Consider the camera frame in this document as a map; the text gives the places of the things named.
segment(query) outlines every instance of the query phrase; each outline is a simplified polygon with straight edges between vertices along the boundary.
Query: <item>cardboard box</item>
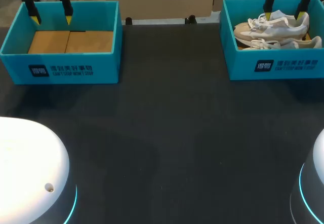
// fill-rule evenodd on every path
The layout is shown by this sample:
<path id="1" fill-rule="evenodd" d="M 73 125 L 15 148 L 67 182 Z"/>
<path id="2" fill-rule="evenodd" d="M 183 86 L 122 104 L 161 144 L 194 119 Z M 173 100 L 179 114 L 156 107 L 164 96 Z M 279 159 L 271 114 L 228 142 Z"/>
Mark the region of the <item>cardboard box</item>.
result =
<path id="1" fill-rule="evenodd" d="M 65 53 L 69 31 L 36 31 L 28 53 Z"/>
<path id="2" fill-rule="evenodd" d="M 65 53 L 111 52 L 112 31 L 71 32 Z"/>
<path id="3" fill-rule="evenodd" d="M 293 15 L 301 0 L 274 0 L 272 10 Z M 263 13 L 265 0 L 224 0 L 220 37 L 231 80 L 324 78 L 324 49 L 239 50 L 233 27 Z M 324 41 L 324 6 L 311 0 L 309 35 Z"/>
<path id="4" fill-rule="evenodd" d="M 71 2 L 71 4 L 74 13 L 70 25 L 66 22 L 61 2 L 35 3 L 42 19 L 40 25 L 29 17 L 25 3 L 21 4 L 0 49 L 0 58 L 15 84 L 118 82 L 123 37 L 118 2 Z M 109 36 L 105 38 L 104 35 L 99 35 L 99 38 L 110 43 L 106 46 L 91 44 L 92 48 L 86 52 L 74 47 L 75 53 L 63 53 L 67 33 L 54 35 L 49 31 L 71 30 L 106 31 Z M 47 37 L 51 39 L 46 42 L 40 39 L 39 43 L 33 44 L 34 38 L 38 40 L 39 36 L 46 34 L 38 31 L 47 31 L 47 34 L 50 34 Z M 98 35 L 96 32 L 86 33 L 90 39 L 93 34 Z M 62 44 L 57 43 L 58 38 L 64 40 Z"/>

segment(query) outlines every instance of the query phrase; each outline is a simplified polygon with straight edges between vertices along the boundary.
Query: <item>open plastic bin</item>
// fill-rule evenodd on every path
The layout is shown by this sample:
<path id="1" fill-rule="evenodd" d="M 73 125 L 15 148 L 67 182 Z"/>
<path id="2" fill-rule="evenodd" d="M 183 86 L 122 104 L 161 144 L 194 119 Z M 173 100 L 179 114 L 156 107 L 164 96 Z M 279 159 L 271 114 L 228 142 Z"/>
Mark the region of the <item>open plastic bin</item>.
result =
<path id="1" fill-rule="evenodd" d="M 301 0 L 274 0 L 273 11 L 294 15 Z M 324 49 L 239 50 L 233 27 L 264 13 L 265 0 L 223 0 L 220 37 L 231 80 L 324 78 Z M 324 6 L 311 0 L 309 35 L 324 42 Z"/>
<path id="2" fill-rule="evenodd" d="M 0 58 L 15 84 L 117 83 L 123 26 L 118 2 L 71 2 L 68 25 L 61 2 L 35 3 L 41 25 L 22 3 L 0 50 Z M 111 52 L 28 54 L 36 31 L 113 31 Z"/>

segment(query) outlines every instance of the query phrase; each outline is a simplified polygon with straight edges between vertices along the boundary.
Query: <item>white sneaker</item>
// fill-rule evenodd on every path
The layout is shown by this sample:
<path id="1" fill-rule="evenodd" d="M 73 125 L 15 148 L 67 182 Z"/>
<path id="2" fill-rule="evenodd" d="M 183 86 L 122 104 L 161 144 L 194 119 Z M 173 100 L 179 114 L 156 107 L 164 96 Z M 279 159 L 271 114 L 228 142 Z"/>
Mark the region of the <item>white sneaker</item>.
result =
<path id="1" fill-rule="evenodd" d="M 273 12 L 269 21 L 261 14 L 258 19 L 248 19 L 234 27 L 235 38 L 251 46 L 252 40 L 264 39 L 265 41 L 282 41 L 287 38 L 301 40 L 309 27 L 309 15 L 305 13 L 297 21 L 292 15 L 285 15 L 280 10 Z"/>
<path id="2" fill-rule="evenodd" d="M 296 40 L 293 38 L 278 41 L 265 41 L 264 39 L 252 40 L 251 47 L 243 50 L 262 49 L 302 49 L 302 48 L 322 48 L 322 39 L 319 36 L 310 41 Z"/>

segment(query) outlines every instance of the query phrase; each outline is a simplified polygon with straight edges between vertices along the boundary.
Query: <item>dark mat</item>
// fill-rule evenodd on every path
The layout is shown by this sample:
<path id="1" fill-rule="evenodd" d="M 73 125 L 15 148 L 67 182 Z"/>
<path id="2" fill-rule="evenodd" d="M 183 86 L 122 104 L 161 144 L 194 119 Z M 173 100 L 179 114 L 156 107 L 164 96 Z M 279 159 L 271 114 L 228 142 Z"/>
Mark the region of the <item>dark mat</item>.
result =
<path id="1" fill-rule="evenodd" d="M 117 85 L 13 86 L 0 67 L 1 115 L 67 148 L 76 223 L 292 223 L 323 80 L 231 82 L 217 24 L 126 26 L 122 57 Z"/>

